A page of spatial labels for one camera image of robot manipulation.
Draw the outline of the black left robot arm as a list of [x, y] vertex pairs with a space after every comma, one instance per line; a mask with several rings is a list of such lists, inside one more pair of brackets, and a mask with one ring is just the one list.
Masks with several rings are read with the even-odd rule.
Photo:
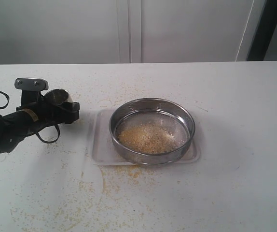
[[71, 124], [79, 119], [78, 102], [55, 102], [52, 97], [68, 93], [63, 89], [54, 89], [42, 95], [36, 91], [22, 91], [21, 105], [16, 112], [0, 115], [0, 153], [10, 153], [26, 137], [36, 135], [40, 141], [52, 144], [58, 139], [46, 141], [39, 132], [47, 127], [55, 127], [60, 136], [59, 124]]

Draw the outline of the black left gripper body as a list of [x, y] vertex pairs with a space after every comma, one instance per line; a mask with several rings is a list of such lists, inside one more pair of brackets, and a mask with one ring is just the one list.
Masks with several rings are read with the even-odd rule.
[[42, 129], [64, 123], [62, 105], [50, 104], [40, 92], [22, 91], [21, 106], [17, 111], [26, 113], [30, 119], [23, 123], [26, 135], [34, 135]]

